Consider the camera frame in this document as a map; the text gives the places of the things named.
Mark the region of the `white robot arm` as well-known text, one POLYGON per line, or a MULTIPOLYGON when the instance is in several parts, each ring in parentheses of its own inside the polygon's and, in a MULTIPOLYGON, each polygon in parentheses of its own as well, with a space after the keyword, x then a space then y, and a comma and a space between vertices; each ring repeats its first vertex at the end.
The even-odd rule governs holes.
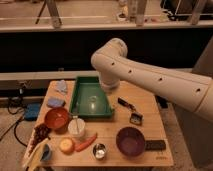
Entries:
POLYGON ((150 91, 213 122, 213 79, 127 59, 127 45, 113 38, 95 51, 92 66, 99 72, 101 88, 114 92, 124 80, 150 91))

